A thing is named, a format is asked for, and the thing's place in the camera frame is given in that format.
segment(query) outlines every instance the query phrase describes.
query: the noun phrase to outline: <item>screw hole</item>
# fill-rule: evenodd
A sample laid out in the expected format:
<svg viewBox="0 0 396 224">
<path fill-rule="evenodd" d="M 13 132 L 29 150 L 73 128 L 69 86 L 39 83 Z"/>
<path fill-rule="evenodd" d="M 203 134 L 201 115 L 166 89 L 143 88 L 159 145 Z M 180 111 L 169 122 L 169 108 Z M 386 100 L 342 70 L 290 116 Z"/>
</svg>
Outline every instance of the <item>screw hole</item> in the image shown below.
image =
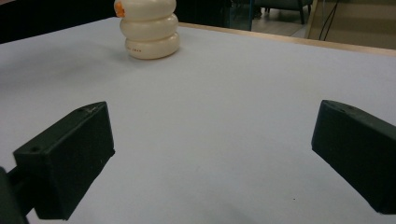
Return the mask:
<svg viewBox="0 0 396 224">
<path fill-rule="evenodd" d="M 32 152 L 37 152 L 37 151 L 40 150 L 40 148 L 39 148 L 39 147 L 32 147 L 30 150 L 31 150 Z"/>
</svg>

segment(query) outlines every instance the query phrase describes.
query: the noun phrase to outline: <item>orange object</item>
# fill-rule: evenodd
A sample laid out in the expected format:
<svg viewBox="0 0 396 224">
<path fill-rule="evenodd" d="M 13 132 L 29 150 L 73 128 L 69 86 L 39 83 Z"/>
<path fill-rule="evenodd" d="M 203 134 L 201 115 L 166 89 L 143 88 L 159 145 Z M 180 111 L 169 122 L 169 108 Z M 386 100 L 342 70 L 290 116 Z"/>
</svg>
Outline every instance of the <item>orange object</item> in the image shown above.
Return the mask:
<svg viewBox="0 0 396 224">
<path fill-rule="evenodd" d="M 114 4 L 114 10 L 116 11 L 117 17 L 125 17 L 125 10 L 121 2 Z"/>
</svg>

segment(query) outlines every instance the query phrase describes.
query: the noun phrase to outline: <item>chair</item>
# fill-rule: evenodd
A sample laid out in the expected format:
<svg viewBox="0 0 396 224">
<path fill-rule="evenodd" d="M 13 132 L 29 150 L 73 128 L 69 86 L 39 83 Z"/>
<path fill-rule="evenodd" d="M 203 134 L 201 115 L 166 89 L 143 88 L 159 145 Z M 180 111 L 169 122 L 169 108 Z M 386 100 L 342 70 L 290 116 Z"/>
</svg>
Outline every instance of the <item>chair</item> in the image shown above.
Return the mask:
<svg viewBox="0 0 396 224">
<path fill-rule="evenodd" d="M 269 12 L 270 8 L 300 11 L 301 24 L 304 24 L 303 7 L 308 6 L 308 13 L 311 13 L 313 0 L 253 0 L 255 7 L 264 7 Z"/>
</svg>

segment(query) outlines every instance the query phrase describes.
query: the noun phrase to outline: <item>table edge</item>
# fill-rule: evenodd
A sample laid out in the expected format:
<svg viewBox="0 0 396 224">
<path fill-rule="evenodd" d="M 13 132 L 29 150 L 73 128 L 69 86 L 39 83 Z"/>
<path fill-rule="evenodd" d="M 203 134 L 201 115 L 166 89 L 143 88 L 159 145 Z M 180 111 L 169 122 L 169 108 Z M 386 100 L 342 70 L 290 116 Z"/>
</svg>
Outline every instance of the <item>table edge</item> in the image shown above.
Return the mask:
<svg viewBox="0 0 396 224">
<path fill-rule="evenodd" d="M 206 26 L 206 25 L 200 25 L 200 24 L 192 24 L 192 23 L 186 23 L 186 22 L 180 22 L 179 26 L 187 27 L 187 28 L 194 28 L 194 29 L 201 29 L 201 30 L 223 32 L 223 33 L 234 34 L 234 35 L 246 35 L 246 36 L 252 36 L 252 37 L 257 37 L 257 38 L 262 38 L 262 39 L 271 39 L 271 40 L 289 42 L 289 43 L 294 43 L 294 44 L 322 47 L 322 48 L 327 48 L 327 49 L 343 49 L 343 50 L 349 50 L 349 51 L 357 51 L 357 52 L 363 52 L 363 53 L 371 53 L 371 54 L 396 57 L 396 50 L 394 50 L 394 49 L 379 49 L 379 48 L 372 48 L 372 47 L 365 47 L 365 46 L 358 46 L 358 45 L 349 45 L 349 44 L 341 44 L 341 43 L 334 43 L 334 42 L 328 42 L 328 41 L 297 38 L 297 37 L 291 37 L 291 36 L 269 35 L 269 34 L 263 34 L 263 33 L 234 30 L 234 29 L 221 28 L 221 27 L 215 27 L 215 26 Z"/>
</svg>

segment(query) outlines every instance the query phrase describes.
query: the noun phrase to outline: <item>floor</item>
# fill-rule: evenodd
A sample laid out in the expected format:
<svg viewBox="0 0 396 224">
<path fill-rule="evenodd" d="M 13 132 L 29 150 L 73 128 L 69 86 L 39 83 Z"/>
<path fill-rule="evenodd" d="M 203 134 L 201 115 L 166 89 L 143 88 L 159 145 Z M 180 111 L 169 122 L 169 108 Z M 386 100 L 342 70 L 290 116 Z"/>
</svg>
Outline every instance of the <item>floor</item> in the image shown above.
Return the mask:
<svg viewBox="0 0 396 224">
<path fill-rule="evenodd" d="M 305 24 L 302 25 L 298 11 L 271 8 L 268 13 L 262 9 L 262 16 L 253 20 L 251 31 L 304 38 L 308 16 L 308 8 L 305 7 Z"/>
<path fill-rule="evenodd" d="M 235 9 L 231 14 L 230 28 L 248 29 L 248 6 Z M 278 10 L 271 8 L 270 12 L 264 12 L 259 18 L 255 18 L 252 22 L 251 31 L 272 34 L 286 35 L 304 38 L 306 24 L 308 21 L 308 7 L 304 8 L 305 25 L 301 25 L 300 12 L 290 10 Z"/>
</svg>

